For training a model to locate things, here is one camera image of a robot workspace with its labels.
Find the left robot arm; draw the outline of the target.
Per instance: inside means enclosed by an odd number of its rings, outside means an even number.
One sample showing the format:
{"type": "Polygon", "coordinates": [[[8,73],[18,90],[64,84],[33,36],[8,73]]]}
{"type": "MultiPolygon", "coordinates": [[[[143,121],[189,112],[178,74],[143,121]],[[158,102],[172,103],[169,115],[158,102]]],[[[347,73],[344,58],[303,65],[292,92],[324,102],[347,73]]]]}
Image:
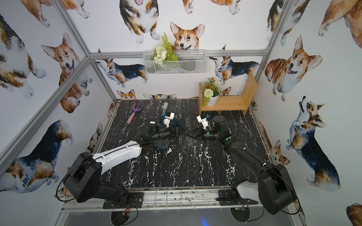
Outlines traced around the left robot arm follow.
{"type": "Polygon", "coordinates": [[[130,202],[128,190],[121,184],[112,184],[101,180],[109,169],[140,156],[148,145],[158,149],[167,149],[176,136],[181,135],[186,127],[172,124],[144,126],[142,131],[129,142],[96,154],[81,153],[62,179],[62,183],[81,203],[92,198],[126,205],[130,202]]]}

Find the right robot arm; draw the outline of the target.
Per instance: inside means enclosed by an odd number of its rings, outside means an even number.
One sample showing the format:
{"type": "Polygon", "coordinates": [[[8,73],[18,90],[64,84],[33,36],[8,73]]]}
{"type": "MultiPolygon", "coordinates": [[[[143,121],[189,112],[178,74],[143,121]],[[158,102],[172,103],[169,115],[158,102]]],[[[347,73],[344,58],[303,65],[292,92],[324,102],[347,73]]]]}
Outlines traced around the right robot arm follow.
{"type": "Polygon", "coordinates": [[[237,197],[261,203],[272,215],[282,211],[298,200],[288,170],[274,165],[251,151],[242,141],[229,132],[226,119],[217,115],[212,122],[204,115],[197,116],[202,126],[192,130],[188,136],[193,139],[216,140],[221,147],[245,165],[256,182],[244,181],[233,189],[237,197]]]}

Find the teal plastic storage box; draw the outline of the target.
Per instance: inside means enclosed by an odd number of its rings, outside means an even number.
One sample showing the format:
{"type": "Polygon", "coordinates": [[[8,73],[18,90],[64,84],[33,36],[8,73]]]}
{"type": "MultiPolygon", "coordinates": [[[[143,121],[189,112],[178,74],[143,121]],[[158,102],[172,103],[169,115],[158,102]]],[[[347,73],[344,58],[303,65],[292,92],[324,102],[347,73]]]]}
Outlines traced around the teal plastic storage box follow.
{"type": "Polygon", "coordinates": [[[181,126],[180,121],[174,118],[169,128],[163,124],[164,117],[161,116],[158,120],[159,123],[154,127],[153,134],[156,135],[156,140],[153,142],[153,147],[156,147],[161,150],[166,150],[169,148],[172,139],[179,135],[181,129],[178,129],[178,126],[181,126]]]}

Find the purple pink toy fork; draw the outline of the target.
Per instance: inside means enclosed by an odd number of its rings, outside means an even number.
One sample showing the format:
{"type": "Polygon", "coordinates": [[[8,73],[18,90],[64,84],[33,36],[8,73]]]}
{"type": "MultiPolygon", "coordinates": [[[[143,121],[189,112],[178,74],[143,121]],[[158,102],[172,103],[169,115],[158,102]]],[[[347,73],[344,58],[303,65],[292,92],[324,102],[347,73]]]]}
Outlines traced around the purple pink toy fork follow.
{"type": "Polygon", "coordinates": [[[142,108],[143,108],[143,104],[139,104],[139,105],[135,106],[135,107],[133,108],[133,112],[132,112],[131,116],[128,118],[126,124],[130,124],[130,123],[132,122],[134,116],[136,115],[136,113],[139,112],[139,111],[141,111],[142,108]]]}

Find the wooden corner shelf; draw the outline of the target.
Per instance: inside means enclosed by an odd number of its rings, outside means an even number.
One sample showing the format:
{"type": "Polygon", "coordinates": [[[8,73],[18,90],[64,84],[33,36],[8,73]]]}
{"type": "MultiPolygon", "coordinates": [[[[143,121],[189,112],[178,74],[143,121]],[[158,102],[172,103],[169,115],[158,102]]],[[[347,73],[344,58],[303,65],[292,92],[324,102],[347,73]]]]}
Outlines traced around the wooden corner shelf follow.
{"type": "Polygon", "coordinates": [[[199,83],[199,115],[204,111],[242,111],[246,115],[257,89],[255,78],[249,75],[241,96],[220,96],[215,105],[203,106],[202,83],[199,83]]]}

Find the potted flower white pot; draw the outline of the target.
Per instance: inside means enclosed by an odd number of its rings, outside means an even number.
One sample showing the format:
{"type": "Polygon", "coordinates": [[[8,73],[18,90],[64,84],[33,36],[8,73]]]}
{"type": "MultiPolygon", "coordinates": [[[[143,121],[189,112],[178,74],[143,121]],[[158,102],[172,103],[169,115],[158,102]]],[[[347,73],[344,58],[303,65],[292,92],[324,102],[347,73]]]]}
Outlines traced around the potted flower white pot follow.
{"type": "Polygon", "coordinates": [[[214,106],[220,96],[220,89],[215,78],[208,78],[201,84],[202,106],[214,106]]]}

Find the white green artificial flowers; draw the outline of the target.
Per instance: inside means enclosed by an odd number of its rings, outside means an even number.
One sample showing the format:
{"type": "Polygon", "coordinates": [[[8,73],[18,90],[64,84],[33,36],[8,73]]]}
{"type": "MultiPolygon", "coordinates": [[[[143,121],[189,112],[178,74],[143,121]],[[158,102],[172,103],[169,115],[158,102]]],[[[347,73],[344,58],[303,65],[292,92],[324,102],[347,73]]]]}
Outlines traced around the white green artificial flowers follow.
{"type": "Polygon", "coordinates": [[[168,36],[166,33],[163,34],[161,37],[162,44],[158,45],[154,49],[153,56],[151,57],[151,60],[154,61],[156,64],[162,66],[165,64],[165,62],[168,61],[178,61],[178,57],[173,51],[173,46],[169,42],[168,36]]]}

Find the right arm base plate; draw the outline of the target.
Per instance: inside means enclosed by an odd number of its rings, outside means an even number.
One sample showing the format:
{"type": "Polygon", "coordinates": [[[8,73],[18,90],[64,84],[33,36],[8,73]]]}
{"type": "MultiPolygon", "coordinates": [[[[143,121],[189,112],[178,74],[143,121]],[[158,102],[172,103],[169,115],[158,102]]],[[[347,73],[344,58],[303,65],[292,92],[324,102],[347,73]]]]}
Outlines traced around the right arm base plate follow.
{"type": "Polygon", "coordinates": [[[242,198],[237,193],[237,191],[235,189],[219,190],[218,191],[218,197],[216,198],[216,201],[218,201],[221,206],[243,205],[243,204],[255,205],[255,204],[258,204],[257,201],[242,198]]]}

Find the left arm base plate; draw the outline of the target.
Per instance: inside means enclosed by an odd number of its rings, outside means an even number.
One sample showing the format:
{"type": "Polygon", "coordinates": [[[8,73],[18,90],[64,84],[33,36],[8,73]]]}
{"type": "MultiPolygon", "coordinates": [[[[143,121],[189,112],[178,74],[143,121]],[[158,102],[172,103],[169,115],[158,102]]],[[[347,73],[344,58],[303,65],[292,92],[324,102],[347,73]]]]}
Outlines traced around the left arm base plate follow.
{"type": "Polygon", "coordinates": [[[116,201],[106,200],[103,204],[103,209],[121,209],[130,207],[141,208],[143,198],[143,192],[130,192],[128,194],[122,195],[121,198],[116,201]]]}

